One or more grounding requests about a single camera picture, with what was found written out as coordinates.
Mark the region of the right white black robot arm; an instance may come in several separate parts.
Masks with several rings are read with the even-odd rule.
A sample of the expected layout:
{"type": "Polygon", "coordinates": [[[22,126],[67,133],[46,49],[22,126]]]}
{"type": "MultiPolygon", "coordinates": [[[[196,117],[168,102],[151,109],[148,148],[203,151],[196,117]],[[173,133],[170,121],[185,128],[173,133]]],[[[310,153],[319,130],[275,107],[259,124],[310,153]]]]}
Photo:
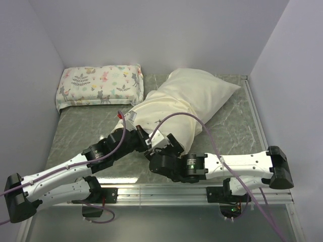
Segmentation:
{"type": "Polygon", "coordinates": [[[287,156],[278,146],[247,155],[211,153],[183,154],[182,146],[172,136],[161,132],[150,134],[146,140],[151,172],[163,175],[173,182],[198,183],[217,177],[224,178],[222,194],[234,201],[247,190],[269,186],[274,190],[294,187],[287,156]]]}

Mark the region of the cream pillowcase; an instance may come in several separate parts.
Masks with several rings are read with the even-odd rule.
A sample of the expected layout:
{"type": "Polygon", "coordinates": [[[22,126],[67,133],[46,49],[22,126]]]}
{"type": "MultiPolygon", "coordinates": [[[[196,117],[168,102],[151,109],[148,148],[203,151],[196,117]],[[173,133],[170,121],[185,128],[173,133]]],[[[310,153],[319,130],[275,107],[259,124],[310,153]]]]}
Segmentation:
{"type": "Polygon", "coordinates": [[[176,69],[157,90],[150,91],[142,103],[132,108],[136,113],[133,124],[151,134],[165,117],[174,114],[158,130],[165,136],[172,134],[188,153],[195,136],[201,133],[202,125],[238,89],[238,85],[206,71],[176,69]]]}

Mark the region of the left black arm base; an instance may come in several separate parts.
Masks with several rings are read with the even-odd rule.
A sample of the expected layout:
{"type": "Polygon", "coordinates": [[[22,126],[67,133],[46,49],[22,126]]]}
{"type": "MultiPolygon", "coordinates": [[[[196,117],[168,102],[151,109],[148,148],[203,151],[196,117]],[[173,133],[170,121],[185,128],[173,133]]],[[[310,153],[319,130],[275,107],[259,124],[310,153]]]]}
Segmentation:
{"type": "Polygon", "coordinates": [[[110,223],[115,219],[115,212],[109,209],[106,205],[115,204],[117,202],[118,188],[103,188],[99,195],[95,195],[86,200],[80,200],[82,204],[82,216],[84,220],[95,224],[110,223]],[[98,221],[104,212],[111,215],[106,221],[98,221]]]}

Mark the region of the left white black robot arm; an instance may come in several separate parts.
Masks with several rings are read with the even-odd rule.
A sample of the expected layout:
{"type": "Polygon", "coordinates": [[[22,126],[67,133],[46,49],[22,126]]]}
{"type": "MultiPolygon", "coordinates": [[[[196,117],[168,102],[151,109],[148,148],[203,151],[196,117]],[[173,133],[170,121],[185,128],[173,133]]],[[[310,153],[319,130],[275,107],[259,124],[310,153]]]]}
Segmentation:
{"type": "Polygon", "coordinates": [[[141,126],[131,131],[119,128],[60,165],[25,177],[10,175],[3,193],[10,222],[22,222],[40,209],[66,201],[102,202],[104,192],[93,174],[133,151],[147,151],[148,139],[141,126]]]}

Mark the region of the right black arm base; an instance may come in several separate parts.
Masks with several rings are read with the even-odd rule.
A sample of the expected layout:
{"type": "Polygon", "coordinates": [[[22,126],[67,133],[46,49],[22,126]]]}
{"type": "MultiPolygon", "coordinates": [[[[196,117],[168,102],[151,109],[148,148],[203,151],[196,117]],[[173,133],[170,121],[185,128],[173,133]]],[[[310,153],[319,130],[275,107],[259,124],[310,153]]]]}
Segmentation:
{"type": "Polygon", "coordinates": [[[251,197],[248,193],[243,195],[233,195],[229,189],[229,179],[226,179],[221,187],[206,187],[206,197],[208,203],[219,204],[220,214],[225,220],[234,221],[245,212],[251,197]]]}

